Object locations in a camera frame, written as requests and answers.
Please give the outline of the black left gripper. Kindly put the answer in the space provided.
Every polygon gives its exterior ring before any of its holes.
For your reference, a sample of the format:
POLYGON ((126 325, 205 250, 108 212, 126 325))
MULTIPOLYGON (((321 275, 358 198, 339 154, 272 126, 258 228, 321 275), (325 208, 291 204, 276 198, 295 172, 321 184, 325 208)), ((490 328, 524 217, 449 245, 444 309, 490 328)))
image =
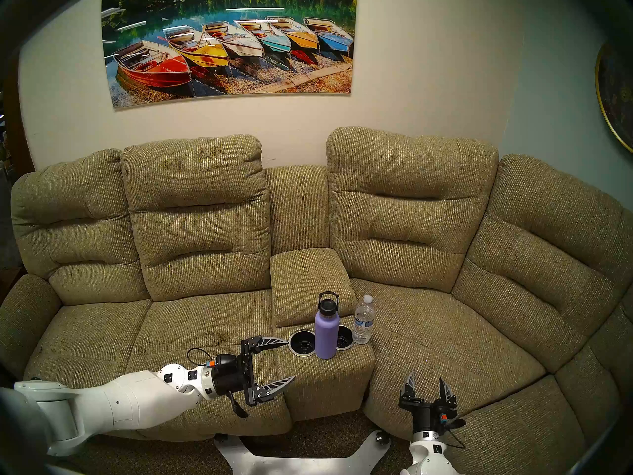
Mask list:
POLYGON ((283 393, 296 379, 296 376, 279 379, 268 384, 252 383, 252 356, 265 350, 289 345, 278 337, 254 336, 242 340, 241 354, 219 354, 213 366, 213 387, 218 396, 249 390, 249 406, 269 402, 283 393))

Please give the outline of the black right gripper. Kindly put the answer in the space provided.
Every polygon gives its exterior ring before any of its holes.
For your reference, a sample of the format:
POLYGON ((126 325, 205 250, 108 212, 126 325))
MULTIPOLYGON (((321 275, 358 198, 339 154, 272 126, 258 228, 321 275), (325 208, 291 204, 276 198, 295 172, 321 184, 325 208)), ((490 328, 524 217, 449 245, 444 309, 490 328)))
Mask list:
POLYGON ((401 388, 399 407, 412 413, 413 432, 446 432, 457 429, 457 399, 449 385, 439 378, 440 399, 428 403, 416 398, 415 375, 411 372, 401 388))

